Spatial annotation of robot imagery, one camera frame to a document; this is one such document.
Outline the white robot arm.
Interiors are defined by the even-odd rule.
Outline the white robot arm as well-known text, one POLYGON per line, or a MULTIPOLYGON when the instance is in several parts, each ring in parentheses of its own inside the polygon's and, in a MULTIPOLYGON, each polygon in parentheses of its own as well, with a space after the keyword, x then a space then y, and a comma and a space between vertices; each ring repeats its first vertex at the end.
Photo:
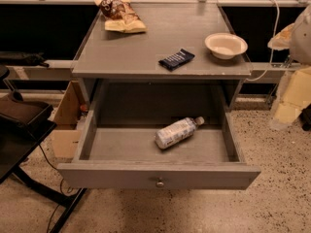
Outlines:
POLYGON ((290 59, 299 65, 281 78, 277 99, 271 108, 270 126, 281 130, 293 124, 311 105, 311 5, 294 23, 277 33, 268 46, 272 50, 289 50, 290 59))

